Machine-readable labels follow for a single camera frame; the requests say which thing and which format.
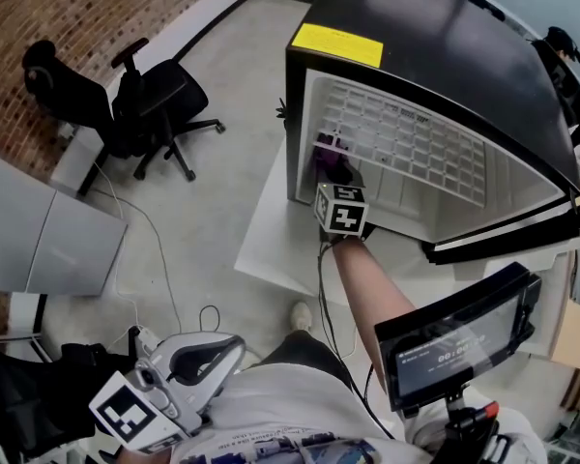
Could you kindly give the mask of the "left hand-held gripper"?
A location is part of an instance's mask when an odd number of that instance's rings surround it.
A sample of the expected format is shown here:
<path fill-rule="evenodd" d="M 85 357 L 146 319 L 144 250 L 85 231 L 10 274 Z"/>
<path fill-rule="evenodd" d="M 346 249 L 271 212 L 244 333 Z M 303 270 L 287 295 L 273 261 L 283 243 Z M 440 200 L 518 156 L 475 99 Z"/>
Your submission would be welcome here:
<path fill-rule="evenodd" d="M 132 371 L 115 372 L 89 403 L 103 430 L 133 452 L 161 452 L 204 429 L 209 402 L 238 369 L 246 343 L 238 335 L 179 333 L 163 340 Z M 197 375 L 179 394 L 177 375 Z"/>

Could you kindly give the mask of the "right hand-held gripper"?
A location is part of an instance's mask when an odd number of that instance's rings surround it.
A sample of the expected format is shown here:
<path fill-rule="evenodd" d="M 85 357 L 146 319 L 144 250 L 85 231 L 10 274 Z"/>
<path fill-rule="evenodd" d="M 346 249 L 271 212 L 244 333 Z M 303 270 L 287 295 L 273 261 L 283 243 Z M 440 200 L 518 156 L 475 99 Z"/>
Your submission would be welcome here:
<path fill-rule="evenodd" d="M 342 185 L 319 184 L 313 205 L 324 243 L 337 243 L 347 237 L 365 241 L 376 225 L 367 221 L 369 204 L 364 195 L 361 172 L 347 159 L 341 164 Z"/>

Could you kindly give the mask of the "purple cleaning cloth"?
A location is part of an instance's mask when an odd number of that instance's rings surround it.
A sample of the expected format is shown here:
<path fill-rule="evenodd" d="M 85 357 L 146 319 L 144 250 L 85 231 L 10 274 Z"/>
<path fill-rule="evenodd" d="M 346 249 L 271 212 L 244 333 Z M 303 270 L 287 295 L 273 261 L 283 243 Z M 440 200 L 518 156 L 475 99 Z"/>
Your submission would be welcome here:
<path fill-rule="evenodd" d="M 313 152 L 316 171 L 323 173 L 320 180 L 328 180 L 334 184 L 349 185 L 354 175 L 348 158 L 338 152 L 322 147 L 315 147 Z"/>

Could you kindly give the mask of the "black mini fridge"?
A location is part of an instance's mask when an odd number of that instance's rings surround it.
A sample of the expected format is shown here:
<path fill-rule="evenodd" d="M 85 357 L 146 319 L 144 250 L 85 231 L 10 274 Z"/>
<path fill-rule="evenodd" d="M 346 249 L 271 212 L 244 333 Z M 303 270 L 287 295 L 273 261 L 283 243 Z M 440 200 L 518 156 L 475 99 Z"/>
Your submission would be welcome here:
<path fill-rule="evenodd" d="M 580 176 L 557 93 L 534 47 L 467 0 L 314 0 L 285 50 L 286 181 L 313 206 L 313 135 L 325 80 L 391 95 L 485 148 L 485 206 L 370 163 L 367 221 L 436 265 L 573 249 Z"/>

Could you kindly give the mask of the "person's right forearm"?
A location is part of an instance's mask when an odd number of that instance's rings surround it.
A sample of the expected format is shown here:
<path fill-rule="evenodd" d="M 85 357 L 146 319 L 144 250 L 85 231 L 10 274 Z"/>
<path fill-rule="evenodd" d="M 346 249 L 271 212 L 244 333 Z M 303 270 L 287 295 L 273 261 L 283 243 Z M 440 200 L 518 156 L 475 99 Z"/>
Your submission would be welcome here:
<path fill-rule="evenodd" d="M 333 256 L 362 344 L 380 386 L 387 388 L 375 326 L 415 310 L 357 237 L 333 246 Z"/>

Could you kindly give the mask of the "white plug adapter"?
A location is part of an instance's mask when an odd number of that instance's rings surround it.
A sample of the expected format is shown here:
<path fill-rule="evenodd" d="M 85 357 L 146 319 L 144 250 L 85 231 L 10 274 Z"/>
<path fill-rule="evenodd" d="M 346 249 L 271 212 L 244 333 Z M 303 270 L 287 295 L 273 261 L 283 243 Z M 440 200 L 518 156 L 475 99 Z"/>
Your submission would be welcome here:
<path fill-rule="evenodd" d="M 150 355 L 160 345 L 161 340 L 148 328 L 137 326 L 136 342 L 139 349 L 146 355 Z"/>

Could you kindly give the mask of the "person's white printed shirt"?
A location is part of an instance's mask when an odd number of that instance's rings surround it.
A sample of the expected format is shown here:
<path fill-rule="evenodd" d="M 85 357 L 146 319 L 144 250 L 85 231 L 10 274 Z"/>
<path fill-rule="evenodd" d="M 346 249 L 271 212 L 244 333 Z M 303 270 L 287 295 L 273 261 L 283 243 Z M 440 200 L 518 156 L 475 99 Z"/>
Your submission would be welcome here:
<path fill-rule="evenodd" d="M 448 420 L 435 402 L 396 418 L 390 439 L 341 381 L 289 363 L 231 376 L 210 415 L 171 464 L 430 464 Z"/>

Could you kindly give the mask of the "person's left leg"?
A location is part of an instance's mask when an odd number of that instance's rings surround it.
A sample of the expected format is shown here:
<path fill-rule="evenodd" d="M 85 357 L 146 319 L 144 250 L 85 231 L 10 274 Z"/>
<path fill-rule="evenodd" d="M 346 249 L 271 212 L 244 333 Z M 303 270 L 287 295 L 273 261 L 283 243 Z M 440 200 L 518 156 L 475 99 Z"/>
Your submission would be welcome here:
<path fill-rule="evenodd" d="M 259 364 L 289 363 L 311 367 L 341 381 L 352 388 L 347 368 L 337 355 L 308 331 L 296 330 L 287 335 L 274 351 Z"/>

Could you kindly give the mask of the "person's left shoe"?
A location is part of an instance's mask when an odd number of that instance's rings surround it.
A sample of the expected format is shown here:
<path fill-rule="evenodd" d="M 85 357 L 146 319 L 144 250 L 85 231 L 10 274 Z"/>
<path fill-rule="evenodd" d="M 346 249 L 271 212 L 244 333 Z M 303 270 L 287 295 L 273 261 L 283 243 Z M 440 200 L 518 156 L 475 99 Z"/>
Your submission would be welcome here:
<path fill-rule="evenodd" d="M 311 331 L 313 325 L 312 313 L 305 302 L 296 302 L 290 311 L 290 329 L 292 332 Z"/>

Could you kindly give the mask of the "white table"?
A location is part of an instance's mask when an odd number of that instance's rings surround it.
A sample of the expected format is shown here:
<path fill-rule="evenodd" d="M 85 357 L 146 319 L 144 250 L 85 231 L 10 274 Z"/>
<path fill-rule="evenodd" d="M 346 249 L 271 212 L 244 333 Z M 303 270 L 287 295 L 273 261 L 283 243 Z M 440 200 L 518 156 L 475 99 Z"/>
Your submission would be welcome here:
<path fill-rule="evenodd" d="M 286 190 L 286 149 L 281 147 L 235 262 L 236 270 L 308 296 L 317 296 L 318 285 L 323 283 L 331 302 L 346 305 L 332 256 L 317 260 L 319 225 L 312 208 L 288 200 Z M 551 356 L 566 303 L 565 256 L 533 251 L 434 265 L 426 259 L 418 241 L 382 229 L 374 230 L 366 245 L 417 307 L 445 298 L 513 262 L 540 275 L 540 296 L 531 316 L 536 330 L 521 349 L 536 356 Z"/>

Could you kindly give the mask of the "white low cabinet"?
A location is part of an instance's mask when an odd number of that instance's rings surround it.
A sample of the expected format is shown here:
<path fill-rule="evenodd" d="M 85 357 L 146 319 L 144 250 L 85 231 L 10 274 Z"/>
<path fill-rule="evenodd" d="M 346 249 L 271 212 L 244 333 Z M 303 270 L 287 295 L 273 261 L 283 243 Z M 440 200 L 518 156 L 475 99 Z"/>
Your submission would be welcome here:
<path fill-rule="evenodd" d="M 40 334 L 46 294 L 12 293 L 9 307 L 9 333 L 20 336 Z"/>

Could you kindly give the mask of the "black chest-mounted monitor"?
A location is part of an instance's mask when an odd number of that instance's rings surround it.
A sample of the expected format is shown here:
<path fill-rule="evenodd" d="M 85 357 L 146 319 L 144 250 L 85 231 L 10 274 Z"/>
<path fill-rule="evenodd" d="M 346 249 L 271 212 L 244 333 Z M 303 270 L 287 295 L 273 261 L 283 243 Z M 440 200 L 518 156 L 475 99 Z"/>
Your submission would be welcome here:
<path fill-rule="evenodd" d="M 375 326 L 391 409 L 419 408 L 463 390 L 535 332 L 541 277 L 514 262 L 434 304 Z"/>

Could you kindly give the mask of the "grey cabinet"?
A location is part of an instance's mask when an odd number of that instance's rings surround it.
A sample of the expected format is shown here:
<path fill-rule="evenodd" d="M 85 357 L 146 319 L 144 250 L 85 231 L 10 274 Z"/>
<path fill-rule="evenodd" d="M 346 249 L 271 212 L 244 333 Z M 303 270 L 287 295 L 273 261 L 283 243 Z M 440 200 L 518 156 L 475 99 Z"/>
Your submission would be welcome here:
<path fill-rule="evenodd" d="M 0 291 L 98 296 L 126 228 L 0 159 Z"/>

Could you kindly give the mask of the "white metal rack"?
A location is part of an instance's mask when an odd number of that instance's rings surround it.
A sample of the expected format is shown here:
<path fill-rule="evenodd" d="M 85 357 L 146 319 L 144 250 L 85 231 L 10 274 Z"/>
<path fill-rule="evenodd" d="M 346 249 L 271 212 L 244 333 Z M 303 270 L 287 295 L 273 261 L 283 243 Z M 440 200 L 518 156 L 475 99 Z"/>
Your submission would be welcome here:
<path fill-rule="evenodd" d="M 580 435 L 566 432 L 544 446 L 548 464 L 580 464 Z"/>

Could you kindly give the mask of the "black monitor mount, red button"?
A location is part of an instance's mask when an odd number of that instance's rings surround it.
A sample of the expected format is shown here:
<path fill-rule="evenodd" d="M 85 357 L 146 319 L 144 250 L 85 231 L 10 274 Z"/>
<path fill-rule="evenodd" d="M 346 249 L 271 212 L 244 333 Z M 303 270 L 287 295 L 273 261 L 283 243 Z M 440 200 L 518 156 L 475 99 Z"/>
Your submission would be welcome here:
<path fill-rule="evenodd" d="M 446 395 L 449 421 L 445 440 L 431 464 L 488 464 L 487 451 L 499 429 L 500 406 L 491 401 L 479 409 L 466 406 L 462 386 Z"/>

